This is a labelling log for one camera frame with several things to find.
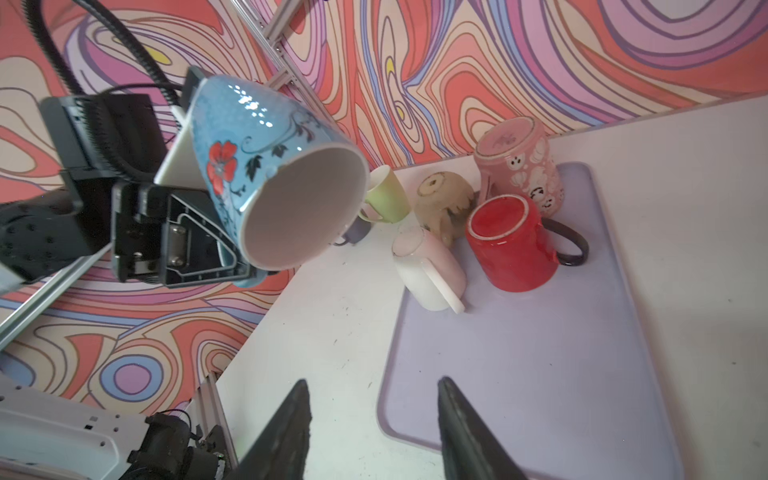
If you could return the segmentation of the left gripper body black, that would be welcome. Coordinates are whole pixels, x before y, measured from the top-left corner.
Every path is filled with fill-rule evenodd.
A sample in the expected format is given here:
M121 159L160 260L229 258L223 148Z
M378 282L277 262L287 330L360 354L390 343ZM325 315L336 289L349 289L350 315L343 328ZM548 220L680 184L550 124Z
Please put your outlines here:
M206 192L119 181L111 208L111 267L121 282L248 288L273 274L248 263Z

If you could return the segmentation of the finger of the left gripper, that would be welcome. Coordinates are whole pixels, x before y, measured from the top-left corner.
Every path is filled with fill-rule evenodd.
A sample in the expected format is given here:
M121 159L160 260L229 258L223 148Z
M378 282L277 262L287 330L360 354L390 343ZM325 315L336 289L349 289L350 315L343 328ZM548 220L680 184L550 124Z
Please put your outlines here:
M171 106L170 110L181 127L155 174L153 183L168 188L206 190L207 186L194 152L188 115L181 106Z

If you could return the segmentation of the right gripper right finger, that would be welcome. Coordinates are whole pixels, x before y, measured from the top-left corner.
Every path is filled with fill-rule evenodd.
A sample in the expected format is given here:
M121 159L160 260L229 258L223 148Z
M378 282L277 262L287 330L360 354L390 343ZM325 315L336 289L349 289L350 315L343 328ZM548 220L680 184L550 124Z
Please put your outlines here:
M438 424L447 479L527 479L447 376L438 382Z

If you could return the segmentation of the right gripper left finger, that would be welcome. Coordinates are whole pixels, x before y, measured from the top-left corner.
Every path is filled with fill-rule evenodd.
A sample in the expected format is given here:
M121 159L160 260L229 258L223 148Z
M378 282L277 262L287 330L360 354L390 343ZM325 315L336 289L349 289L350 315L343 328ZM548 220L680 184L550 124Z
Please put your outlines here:
M310 447L310 394L298 380L228 479L303 479Z

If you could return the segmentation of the blue floral mug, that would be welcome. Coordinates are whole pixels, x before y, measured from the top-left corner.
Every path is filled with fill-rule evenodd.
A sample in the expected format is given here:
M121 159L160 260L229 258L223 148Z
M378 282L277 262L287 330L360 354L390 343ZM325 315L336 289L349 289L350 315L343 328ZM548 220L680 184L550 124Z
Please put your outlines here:
M298 101L217 75L198 87L188 118L222 226L252 266L300 266L357 218L368 190L368 161Z

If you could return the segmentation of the lavender mug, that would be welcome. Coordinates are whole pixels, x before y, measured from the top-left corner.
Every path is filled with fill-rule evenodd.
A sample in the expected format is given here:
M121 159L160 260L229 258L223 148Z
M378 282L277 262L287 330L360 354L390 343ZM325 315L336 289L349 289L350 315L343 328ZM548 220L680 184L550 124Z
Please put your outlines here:
M363 240L371 231L372 224L360 217L356 217L347 231L342 234L334 243L334 246L344 246L347 244L355 245Z

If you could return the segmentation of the light green mug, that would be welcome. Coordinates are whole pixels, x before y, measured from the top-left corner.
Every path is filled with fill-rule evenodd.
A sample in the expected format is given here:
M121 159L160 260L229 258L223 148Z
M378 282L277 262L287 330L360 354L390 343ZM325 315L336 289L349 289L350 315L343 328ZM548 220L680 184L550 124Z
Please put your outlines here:
M406 192L388 165L379 166L370 173L364 203L373 209L375 215L371 218L361 210L358 216L369 223L395 224L411 212Z

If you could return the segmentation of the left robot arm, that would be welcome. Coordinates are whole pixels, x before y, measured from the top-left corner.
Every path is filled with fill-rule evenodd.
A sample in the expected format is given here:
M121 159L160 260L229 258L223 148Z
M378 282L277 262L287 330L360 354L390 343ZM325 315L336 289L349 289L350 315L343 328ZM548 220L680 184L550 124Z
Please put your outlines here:
M146 70L145 83L88 95L66 64L38 1L22 5L27 26L66 97L39 105L63 157L61 188L1 207L1 289L44 280L39 298L105 252L122 279L193 286L250 280L249 265L199 187L160 187L153 179L167 148L148 93L162 92L181 110L204 74L168 79L128 28L103 4L83 8ZM231 479L238 461L212 380L203 407L214 417L195 424L182 410L150 416L96 408L1 381L1 475L5 479Z

